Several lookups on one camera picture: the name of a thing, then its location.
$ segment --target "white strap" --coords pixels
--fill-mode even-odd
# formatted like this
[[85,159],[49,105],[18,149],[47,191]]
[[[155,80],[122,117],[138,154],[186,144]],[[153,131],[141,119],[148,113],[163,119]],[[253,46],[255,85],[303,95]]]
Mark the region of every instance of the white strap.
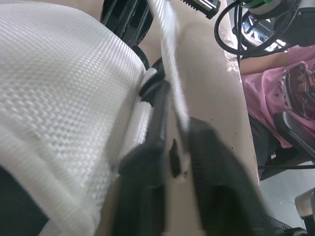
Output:
[[178,128],[181,135],[186,137],[189,131],[189,115],[175,59],[178,21],[169,1],[148,0],[148,2],[160,29],[163,66],[166,79],[172,86]]

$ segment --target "black chair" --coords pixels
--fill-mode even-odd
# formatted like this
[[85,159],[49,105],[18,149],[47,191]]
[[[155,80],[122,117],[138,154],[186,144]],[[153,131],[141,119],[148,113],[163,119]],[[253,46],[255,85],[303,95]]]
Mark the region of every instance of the black chair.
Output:
[[[297,166],[307,161],[315,163],[315,137],[288,112],[278,112],[273,117],[277,132],[293,147],[276,149],[276,157],[269,158],[266,166]],[[285,169],[266,169],[261,174],[260,180],[283,171]]]

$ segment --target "black plastic part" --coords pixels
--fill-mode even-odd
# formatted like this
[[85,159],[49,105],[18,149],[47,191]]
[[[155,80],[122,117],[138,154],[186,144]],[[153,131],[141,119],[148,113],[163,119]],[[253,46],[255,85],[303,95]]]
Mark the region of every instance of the black plastic part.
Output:
[[189,150],[197,205],[206,234],[274,236],[250,178],[207,123],[191,119]]
[[129,47],[137,46],[148,32],[153,16],[146,0],[106,0],[101,22]]
[[121,162],[122,184],[112,230],[113,236],[159,236],[164,231],[165,142],[168,109],[167,81],[155,90],[154,113],[145,143]]
[[181,168],[181,161],[179,159],[179,155],[177,152],[177,143],[175,139],[173,139],[172,148],[170,149],[168,153],[169,153],[169,160],[171,164],[172,176],[176,178],[182,172],[182,168]]
[[[276,18],[274,30],[277,30],[286,14]],[[315,8],[301,8],[295,16],[290,27],[280,37],[281,40],[288,44],[299,45],[301,47],[308,47],[315,44]]]
[[288,112],[275,113],[274,123],[277,132],[301,153],[315,161],[315,138]]
[[314,236],[315,235],[315,222],[314,222],[314,217],[308,216],[303,219],[305,223],[305,228],[307,230],[307,233],[309,236]]
[[[298,150],[295,148],[279,148],[275,151],[276,157],[268,160],[265,165],[267,166],[297,166],[304,162],[309,161],[309,158],[305,155],[301,155]],[[268,179],[272,176],[275,176],[285,169],[268,169],[265,170],[261,176],[260,181]]]
[[195,9],[196,11],[201,11],[203,14],[206,15],[208,19],[212,19],[219,11],[221,2],[219,0],[210,0],[212,4],[212,8],[209,10],[206,7],[202,6],[202,1],[200,1],[200,4],[198,4],[196,1],[198,0],[182,0],[185,2],[188,6]]
[[141,90],[139,91],[140,97],[144,97],[144,94],[147,93],[147,91],[152,86],[154,86],[154,84],[158,83],[159,81],[164,80],[165,72],[164,72],[162,58],[158,59],[153,64],[152,68],[155,68],[157,70],[157,73],[154,74],[150,79],[148,79],[147,82],[142,86]]
[[141,48],[139,46],[135,46],[132,48],[132,50],[138,55],[138,57],[142,60],[142,63],[144,64],[144,67],[146,70],[150,68],[149,61],[147,59],[147,56],[144,54]]

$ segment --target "white woven fabric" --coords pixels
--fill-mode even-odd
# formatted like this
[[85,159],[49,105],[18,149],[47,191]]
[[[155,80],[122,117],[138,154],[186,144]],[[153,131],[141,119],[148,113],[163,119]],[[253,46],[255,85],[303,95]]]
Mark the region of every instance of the white woven fabric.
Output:
[[0,165],[51,220],[41,235],[91,236],[145,68],[94,18],[0,3]]

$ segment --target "wire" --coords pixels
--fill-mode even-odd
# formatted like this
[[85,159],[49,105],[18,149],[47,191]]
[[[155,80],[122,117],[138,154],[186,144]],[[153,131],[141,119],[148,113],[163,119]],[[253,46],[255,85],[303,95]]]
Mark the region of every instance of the wire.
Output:
[[223,19],[223,17],[234,7],[236,7],[237,5],[241,4],[241,0],[236,0],[235,2],[233,2],[232,4],[230,4],[227,8],[225,8],[222,13],[218,16],[218,19],[216,20],[215,23],[215,39],[217,41],[217,43],[227,52],[229,53],[233,53],[236,55],[241,55],[241,56],[256,56],[259,57],[261,56],[260,53],[261,51],[263,51],[265,48],[271,46],[290,26],[291,22],[293,21],[298,9],[299,9],[299,5],[300,5],[301,0],[288,0],[288,3],[290,3],[290,9],[284,19],[284,21],[281,23],[281,26],[279,27],[279,29],[264,43],[262,43],[261,45],[246,50],[246,51],[242,51],[242,50],[237,50],[234,48],[231,48],[229,46],[227,46],[222,39],[220,38],[220,34],[219,34],[219,26],[220,23]]
[[238,10],[238,6],[234,7],[234,30],[235,30],[235,35],[237,37],[238,34],[238,26],[237,26],[237,10]]
[[[237,25],[237,50],[242,50],[242,16],[243,9],[241,6],[238,6],[238,25]],[[237,55],[238,66],[240,66],[241,56]]]
[[307,170],[315,169],[315,165],[304,165],[304,166],[258,166],[258,169],[266,170]]

